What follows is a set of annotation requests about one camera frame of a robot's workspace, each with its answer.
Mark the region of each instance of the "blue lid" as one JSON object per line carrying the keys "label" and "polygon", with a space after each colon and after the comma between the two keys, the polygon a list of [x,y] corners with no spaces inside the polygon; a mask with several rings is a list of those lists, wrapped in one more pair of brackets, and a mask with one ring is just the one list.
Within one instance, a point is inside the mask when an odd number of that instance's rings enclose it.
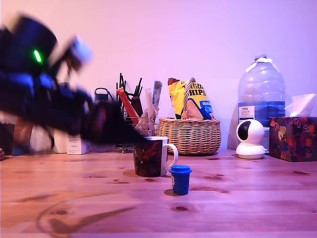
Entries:
{"label": "blue lid", "polygon": [[190,173],[192,169],[187,165],[172,165],[169,171],[171,173],[187,174]]}

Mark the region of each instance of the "white box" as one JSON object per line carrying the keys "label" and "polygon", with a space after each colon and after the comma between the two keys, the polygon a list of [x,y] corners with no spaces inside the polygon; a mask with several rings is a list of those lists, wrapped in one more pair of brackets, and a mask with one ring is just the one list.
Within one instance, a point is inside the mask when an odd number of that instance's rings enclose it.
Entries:
{"label": "white box", "polygon": [[82,140],[80,135],[68,135],[67,154],[82,155],[91,151],[91,144],[88,141]]}

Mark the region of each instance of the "wicker basket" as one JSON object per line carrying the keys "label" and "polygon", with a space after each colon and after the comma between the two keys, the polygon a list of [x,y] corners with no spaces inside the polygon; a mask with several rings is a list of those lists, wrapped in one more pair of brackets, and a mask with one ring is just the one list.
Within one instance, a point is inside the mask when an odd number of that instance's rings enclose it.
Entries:
{"label": "wicker basket", "polygon": [[[187,117],[187,102],[191,84],[187,83],[184,97],[184,112]],[[158,136],[169,137],[169,143],[174,144],[179,154],[211,154],[216,152],[221,144],[220,120],[194,120],[160,118]]]}

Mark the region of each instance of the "green light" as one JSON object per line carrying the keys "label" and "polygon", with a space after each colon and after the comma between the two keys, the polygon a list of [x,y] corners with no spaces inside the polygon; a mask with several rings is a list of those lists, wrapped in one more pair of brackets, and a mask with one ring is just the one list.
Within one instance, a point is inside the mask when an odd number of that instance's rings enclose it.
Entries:
{"label": "green light", "polygon": [[41,59],[41,56],[39,54],[39,52],[37,50],[33,51],[34,55],[35,55],[35,58],[36,60],[41,63],[42,62],[42,59]]}

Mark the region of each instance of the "yellow chip bag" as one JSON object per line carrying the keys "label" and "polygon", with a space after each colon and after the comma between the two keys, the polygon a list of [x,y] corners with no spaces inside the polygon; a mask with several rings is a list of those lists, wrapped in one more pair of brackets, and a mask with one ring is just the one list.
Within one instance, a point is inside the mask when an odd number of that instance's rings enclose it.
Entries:
{"label": "yellow chip bag", "polygon": [[[183,119],[184,94],[187,82],[169,78],[167,84],[175,117],[176,119]],[[188,119],[214,119],[208,96],[203,86],[197,82],[194,82],[189,90],[187,109]]]}

